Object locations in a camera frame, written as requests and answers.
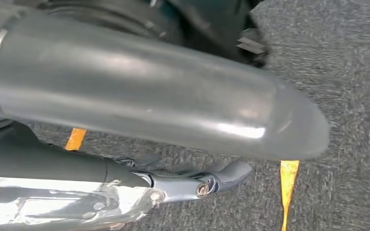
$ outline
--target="bolt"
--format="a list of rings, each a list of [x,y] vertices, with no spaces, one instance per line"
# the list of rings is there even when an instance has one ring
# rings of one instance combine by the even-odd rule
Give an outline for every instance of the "bolt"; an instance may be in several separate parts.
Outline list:
[[[202,183],[197,187],[197,196],[204,197],[209,193],[209,186],[206,183]]]

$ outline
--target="yellow tape strip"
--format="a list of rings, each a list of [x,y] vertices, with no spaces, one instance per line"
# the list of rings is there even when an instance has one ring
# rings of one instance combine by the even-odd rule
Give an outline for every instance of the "yellow tape strip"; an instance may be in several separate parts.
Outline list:
[[[294,183],[299,169],[299,161],[281,161],[281,201],[283,203],[284,216],[281,231],[287,231],[287,219],[289,216],[289,206],[293,195]]]
[[[69,151],[78,150],[83,142],[86,132],[87,130],[84,129],[73,128],[65,149]]]

